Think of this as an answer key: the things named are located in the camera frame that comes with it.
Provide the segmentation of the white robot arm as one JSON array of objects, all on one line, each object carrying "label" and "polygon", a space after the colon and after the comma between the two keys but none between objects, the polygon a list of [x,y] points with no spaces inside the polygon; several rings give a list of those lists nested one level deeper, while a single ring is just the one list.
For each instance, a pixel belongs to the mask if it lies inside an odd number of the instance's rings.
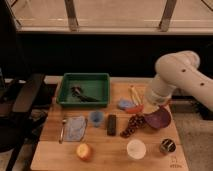
[{"label": "white robot arm", "polygon": [[202,74],[199,65],[200,58],[193,51],[163,55],[155,63],[156,75],[144,97],[152,105],[164,105],[180,88],[213,112],[213,78]]}]

